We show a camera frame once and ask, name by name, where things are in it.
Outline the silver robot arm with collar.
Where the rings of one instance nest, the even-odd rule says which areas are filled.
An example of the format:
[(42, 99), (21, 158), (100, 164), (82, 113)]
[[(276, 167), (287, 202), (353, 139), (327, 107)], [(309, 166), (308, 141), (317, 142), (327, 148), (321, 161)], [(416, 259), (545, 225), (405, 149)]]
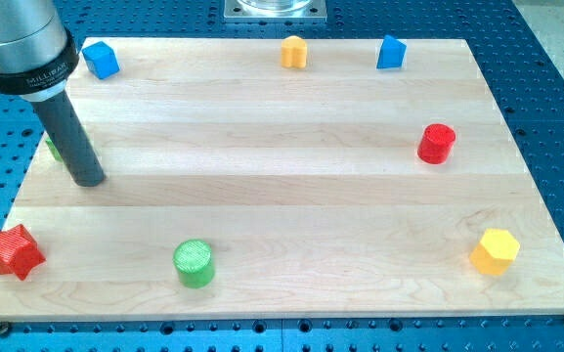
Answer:
[(43, 102), (63, 92), (79, 61), (52, 0), (0, 0), (0, 93)]

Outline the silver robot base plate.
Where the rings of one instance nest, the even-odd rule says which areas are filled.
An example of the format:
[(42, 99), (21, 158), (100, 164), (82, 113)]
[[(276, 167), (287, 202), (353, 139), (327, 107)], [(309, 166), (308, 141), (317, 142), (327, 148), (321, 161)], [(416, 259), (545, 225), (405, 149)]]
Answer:
[(225, 22), (325, 22), (326, 0), (225, 0)]

